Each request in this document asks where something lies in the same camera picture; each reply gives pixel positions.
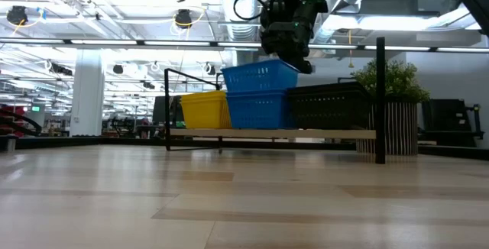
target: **blue plastic basket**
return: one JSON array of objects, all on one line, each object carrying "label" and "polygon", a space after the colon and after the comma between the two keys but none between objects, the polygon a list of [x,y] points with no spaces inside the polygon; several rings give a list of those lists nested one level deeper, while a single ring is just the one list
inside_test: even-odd
[{"label": "blue plastic basket", "polygon": [[285,90],[228,92],[229,114],[233,128],[292,128]]},{"label": "blue plastic basket", "polygon": [[297,70],[282,60],[222,69],[229,92],[295,88],[297,73]]}]

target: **black basket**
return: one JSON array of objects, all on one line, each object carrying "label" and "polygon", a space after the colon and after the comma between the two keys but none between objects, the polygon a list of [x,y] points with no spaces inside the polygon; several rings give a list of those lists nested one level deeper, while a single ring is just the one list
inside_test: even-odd
[{"label": "black basket", "polygon": [[298,128],[351,130],[368,127],[372,98],[359,82],[287,90]]}]

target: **yellow basket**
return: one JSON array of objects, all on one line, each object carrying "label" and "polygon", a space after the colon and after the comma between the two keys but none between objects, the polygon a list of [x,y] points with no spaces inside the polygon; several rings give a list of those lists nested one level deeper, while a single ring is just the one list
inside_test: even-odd
[{"label": "yellow basket", "polygon": [[225,92],[182,95],[182,108],[187,128],[231,128]]}]

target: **light wood floor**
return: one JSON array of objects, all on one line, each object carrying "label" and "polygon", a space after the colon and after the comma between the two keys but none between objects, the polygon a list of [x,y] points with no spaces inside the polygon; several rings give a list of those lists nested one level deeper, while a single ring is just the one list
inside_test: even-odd
[{"label": "light wood floor", "polygon": [[0,248],[489,248],[489,163],[93,146],[0,155]]}]

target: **pillar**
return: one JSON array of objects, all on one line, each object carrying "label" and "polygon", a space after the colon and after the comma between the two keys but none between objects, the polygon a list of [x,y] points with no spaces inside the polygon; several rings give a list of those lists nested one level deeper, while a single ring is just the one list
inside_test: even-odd
[{"label": "pillar", "polygon": [[70,136],[102,133],[104,85],[105,64],[102,61],[102,51],[78,50]]}]

